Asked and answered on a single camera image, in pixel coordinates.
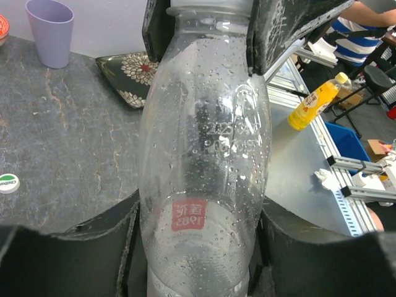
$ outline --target cardboard box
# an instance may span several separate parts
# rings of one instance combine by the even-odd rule
[[[385,142],[379,139],[369,139],[367,142],[368,145],[365,149],[372,162],[377,162],[386,156],[385,150],[381,146]]]
[[[350,91],[350,90],[348,90],[346,88],[341,88],[341,90],[339,91],[338,95],[334,98],[333,102],[334,101],[339,101],[342,98],[345,98],[350,93],[352,93],[352,91]],[[352,106],[355,106],[355,105],[359,104],[362,100],[363,100],[363,93],[359,92],[357,94],[354,94],[352,97],[346,99],[346,101],[341,103],[340,106],[348,109],[348,108],[351,108]]]

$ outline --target upside-down bottle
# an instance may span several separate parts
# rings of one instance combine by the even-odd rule
[[[140,128],[148,297],[245,297],[271,140],[249,76],[252,0],[173,0],[176,30]]]

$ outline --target purple cup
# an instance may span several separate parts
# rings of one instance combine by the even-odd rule
[[[29,0],[27,17],[41,63],[50,68],[69,64],[74,13],[53,0]]]

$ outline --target cup rim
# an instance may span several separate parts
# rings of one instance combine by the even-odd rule
[[[5,21],[6,25],[7,25],[7,30],[4,33],[0,33],[0,39],[4,36],[6,36],[10,30],[10,23],[8,22],[8,20],[0,14],[0,19],[2,19],[3,21]]]
[[[69,20],[65,21],[65,22],[52,22],[52,21],[50,21],[50,20],[42,19],[41,17],[38,17],[37,15],[32,14],[32,13],[30,12],[30,10],[27,8],[27,4],[29,4],[30,2],[33,2],[33,1],[36,1],[36,0],[29,0],[29,1],[27,1],[26,4],[25,4],[25,9],[26,9],[26,11],[27,11],[28,14],[30,14],[32,17],[34,17],[34,18],[36,18],[36,19],[38,19],[38,20],[42,20],[43,22],[50,23],[50,24],[67,24],[67,23],[70,23],[70,22],[72,22],[72,21],[74,20],[74,11],[73,11],[69,6],[67,6],[67,5],[65,5],[65,4],[63,4],[63,3],[60,3],[60,2],[58,2],[58,1],[55,1],[55,0],[48,0],[48,1],[56,2],[56,3],[58,3],[58,4],[62,5],[62,6],[64,6],[65,8],[67,8],[67,9],[72,13],[72,17],[71,17]]]

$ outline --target bottle neck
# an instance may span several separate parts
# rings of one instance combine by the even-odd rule
[[[175,16],[175,33],[203,33],[245,37],[249,17],[217,7],[171,7],[167,13]]]

